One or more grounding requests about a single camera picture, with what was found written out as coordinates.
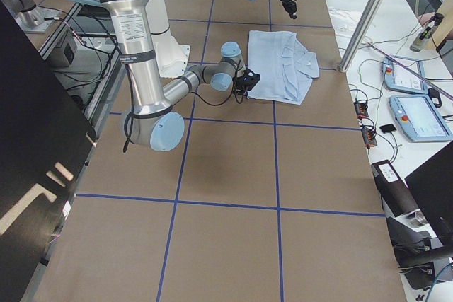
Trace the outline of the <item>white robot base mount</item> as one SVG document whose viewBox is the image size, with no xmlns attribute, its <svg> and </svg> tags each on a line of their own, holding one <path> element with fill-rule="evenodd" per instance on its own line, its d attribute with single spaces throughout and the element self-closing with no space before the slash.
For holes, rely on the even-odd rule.
<svg viewBox="0 0 453 302">
<path fill-rule="evenodd" d="M 164 0 L 150 0 L 147 11 L 160 77 L 182 76 L 188 64 L 190 45 L 180 45 L 172 35 Z"/>
</svg>

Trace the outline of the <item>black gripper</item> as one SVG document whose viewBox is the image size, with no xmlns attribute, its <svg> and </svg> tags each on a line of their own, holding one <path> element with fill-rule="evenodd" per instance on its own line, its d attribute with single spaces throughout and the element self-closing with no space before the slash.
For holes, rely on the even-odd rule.
<svg viewBox="0 0 453 302">
<path fill-rule="evenodd" d="M 256 74 L 245 70 L 241 76 L 234 79 L 234 95 L 244 96 L 256 85 Z"/>
<path fill-rule="evenodd" d="M 280 0 L 284 10 L 289 14 L 293 20 L 297 18 L 297 5 L 293 0 Z"/>
</svg>

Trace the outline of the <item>spare grey robot arm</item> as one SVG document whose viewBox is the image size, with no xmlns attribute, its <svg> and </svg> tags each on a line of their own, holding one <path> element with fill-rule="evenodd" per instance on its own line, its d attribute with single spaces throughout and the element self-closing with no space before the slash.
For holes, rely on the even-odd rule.
<svg viewBox="0 0 453 302">
<path fill-rule="evenodd" d="M 1 0 L 8 12 L 25 33 L 45 33 L 51 22 L 45 20 L 43 12 L 34 0 Z"/>
</svg>

